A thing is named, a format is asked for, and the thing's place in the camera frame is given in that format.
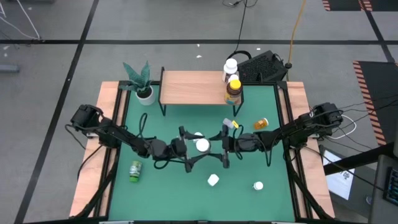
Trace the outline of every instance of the black floor line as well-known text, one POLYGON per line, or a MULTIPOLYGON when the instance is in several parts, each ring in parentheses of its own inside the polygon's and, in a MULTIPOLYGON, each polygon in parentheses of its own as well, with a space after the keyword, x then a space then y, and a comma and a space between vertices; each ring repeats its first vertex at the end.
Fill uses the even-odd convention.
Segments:
MULTIPOLYGON (((0 40, 0 44, 79 44, 80 40, 0 40)), ((236 44, 238 40, 84 40, 98 45, 157 45, 157 44, 236 44)), ((290 40, 240 40, 240 44, 289 45, 290 40)), ((398 40, 294 40, 295 45, 398 45, 398 40)))
POLYGON ((392 55, 391 55, 390 50, 388 49, 387 44, 386 44, 385 41, 384 41, 383 36, 381 35, 381 32, 380 32, 380 30, 379 30, 379 28, 378 28, 378 26, 377 26, 377 24, 376 24, 376 21, 375 21, 374 18, 373 18, 372 13, 369 12, 369 11, 365 11, 365 13, 366 13, 366 16, 367 16, 368 19, 369 19, 369 22, 370 22, 370 24, 371 24, 371 26, 372 26, 372 29, 373 29, 373 31, 374 31, 374 34, 375 34, 376 37, 377 37, 377 40, 381 42, 381 49, 383 50, 384 55, 386 56, 387 62, 395 62, 394 58, 393 58, 392 55))
POLYGON ((73 74, 75 73, 76 66, 77 66, 77 63, 80 58, 81 50, 83 49, 83 46, 84 46, 84 40, 87 38, 88 30, 90 29, 91 22, 93 21, 93 17, 94 17, 94 13, 95 13, 97 5, 98 5, 98 1, 99 0, 94 0, 93 4, 91 6, 90 13, 88 14, 88 18, 87 18, 85 27, 83 29, 83 33, 81 34, 79 44, 76 48, 75 55, 73 56, 73 60, 70 65, 68 75, 65 79, 65 83, 63 84, 60 98, 58 99, 58 103, 55 107, 55 111, 52 116, 49 129, 47 130, 47 134, 45 135, 44 142, 43 142, 42 148, 39 153, 39 157, 36 160, 36 164, 35 164, 33 173, 30 177, 28 186, 26 188, 24 197, 22 199, 22 202, 19 207, 19 210, 18 210, 18 213, 17 213, 14 223, 20 224, 20 223, 24 222, 26 212, 27 212, 27 209, 30 204, 30 200, 32 199, 34 190, 37 185, 37 181, 39 180, 40 173, 41 173, 43 165, 44 165, 45 158, 47 157, 47 153, 49 151, 50 143, 53 138, 55 128, 57 127, 58 119, 60 117, 61 110, 62 110, 63 104, 65 102, 65 98, 67 97, 67 93, 68 93, 69 86, 70 86, 70 83, 73 78, 73 74))

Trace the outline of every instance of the black metal legs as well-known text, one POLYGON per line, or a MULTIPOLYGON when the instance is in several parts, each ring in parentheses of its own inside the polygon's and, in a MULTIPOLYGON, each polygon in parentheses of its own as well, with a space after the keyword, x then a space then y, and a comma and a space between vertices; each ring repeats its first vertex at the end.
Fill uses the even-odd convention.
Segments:
POLYGON ((162 104, 160 103, 160 101, 159 101, 159 106, 160 106, 160 109, 162 110, 163 116, 166 116, 166 106, 167 106, 167 105, 162 105, 162 104))
POLYGON ((239 112, 239 110, 241 109, 241 107, 242 107, 242 103, 238 106, 238 110, 236 110, 236 109, 235 109, 235 105, 233 105, 234 116, 236 116, 236 115, 238 114, 238 112, 239 112))
POLYGON ((243 91, 241 94, 241 104, 238 106, 238 109, 235 108, 235 105, 233 105, 233 110, 234 110, 234 116, 238 115, 239 110, 241 109, 242 105, 244 102, 244 96, 243 96, 243 91))

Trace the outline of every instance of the paper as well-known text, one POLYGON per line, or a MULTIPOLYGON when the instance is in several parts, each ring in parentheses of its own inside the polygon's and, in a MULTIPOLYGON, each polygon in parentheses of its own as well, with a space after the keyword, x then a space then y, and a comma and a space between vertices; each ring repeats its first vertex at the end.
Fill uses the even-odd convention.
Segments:
MULTIPOLYGON (((333 162, 340 160, 338 156, 335 156, 334 154, 328 151, 325 151, 323 156, 333 162)), ((329 163, 330 163, 329 161, 323 158, 323 165, 327 165, 329 163)), ((326 176, 326 181, 328 182, 329 190, 339 195, 340 197, 344 198, 345 200, 349 199, 349 193, 351 191, 353 179, 354 176, 347 171, 326 176)))

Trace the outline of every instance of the white bottle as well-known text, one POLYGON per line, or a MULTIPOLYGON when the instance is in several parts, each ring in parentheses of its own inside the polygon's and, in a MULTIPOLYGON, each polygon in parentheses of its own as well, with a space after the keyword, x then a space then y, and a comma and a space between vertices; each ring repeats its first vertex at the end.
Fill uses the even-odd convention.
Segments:
POLYGON ((236 71, 238 71, 238 62, 233 58, 228 59, 224 65, 223 82, 228 83, 228 79, 236 74, 236 71))

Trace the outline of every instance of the gray floor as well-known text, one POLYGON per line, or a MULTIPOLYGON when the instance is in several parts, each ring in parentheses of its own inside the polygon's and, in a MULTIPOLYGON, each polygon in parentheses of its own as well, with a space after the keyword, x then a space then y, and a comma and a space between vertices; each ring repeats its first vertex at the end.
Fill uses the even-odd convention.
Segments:
MULTIPOLYGON (((2 3, 7 20, 34 35, 19 6, 2 3)), ((32 8, 27 12, 43 39, 78 40, 91 3, 92 0, 69 0, 24 6, 32 8)), ((259 0, 254 8, 246 10, 242 38, 290 39, 299 9, 300 1, 259 0)), ((228 8, 221 5, 221 0, 100 0, 87 39, 236 39, 242 12, 242 5, 228 8)), ((397 12, 373 12, 373 16, 386 40, 398 40, 394 24, 397 12)), ((26 39, 2 21, 0 30, 12 39, 26 39)), ((296 39, 376 40, 376 36, 364 12, 327 12, 321 0, 308 0, 296 39)), ((127 78, 122 62, 142 67, 148 60, 156 80, 161 66, 168 70, 221 70, 234 48, 229 44, 85 45, 24 221, 68 217, 83 150, 63 126, 78 105, 95 105, 102 81, 127 78)), ((288 45, 250 44, 240 45, 239 49, 252 55, 272 50, 284 59, 289 55, 288 45)), ((391 45, 389 49, 398 58, 398 46, 391 45)), ((6 180, 0 182, 2 223, 15 220, 75 50, 76 45, 0 45, 0 63, 21 66, 19 74, 0 76, 0 114, 4 120, 0 128, 0 179, 6 180)), ((326 101, 338 106, 361 103, 353 60, 385 62, 386 58, 378 45, 295 45, 290 79, 304 82, 311 105, 326 101)), ((356 108, 365 110, 363 105, 356 108)), ((364 115, 351 112, 346 115, 353 119, 364 115)), ((376 147, 370 121, 362 119, 357 125, 351 137, 376 147)), ((338 142, 367 150, 346 138, 338 142)), ((322 144, 344 156, 357 153, 328 141, 322 144)), ((342 220, 366 222, 366 218, 345 207, 334 207, 342 220)))

